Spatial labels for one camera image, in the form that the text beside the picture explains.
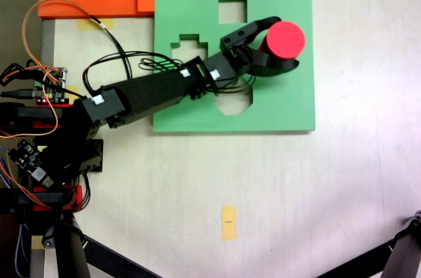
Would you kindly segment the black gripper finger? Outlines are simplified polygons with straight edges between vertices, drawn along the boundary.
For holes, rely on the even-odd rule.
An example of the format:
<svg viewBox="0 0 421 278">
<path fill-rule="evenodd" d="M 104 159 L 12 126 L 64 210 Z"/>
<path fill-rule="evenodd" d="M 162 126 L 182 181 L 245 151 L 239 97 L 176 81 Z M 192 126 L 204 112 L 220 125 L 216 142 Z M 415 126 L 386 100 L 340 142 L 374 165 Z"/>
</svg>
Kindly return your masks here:
<svg viewBox="0 0 421 278">
<path fill-rule="evenodd" d="M 268 30 L 271 26 L 281 21 L 282 19 L 280 17 L 271 16 L 251 22 L 246 28 L 246 41 L 254 41 L 261 32 Z"/>
<path fill-rule="evenodd" d="M 289 73 L 299 66 L 299 61 L 294 58 L 279 58 L 250 47 L 246 47 L 246 50 L 250 55 L 246 73 L 252 76 L 269 78 Z"/>
</svg>

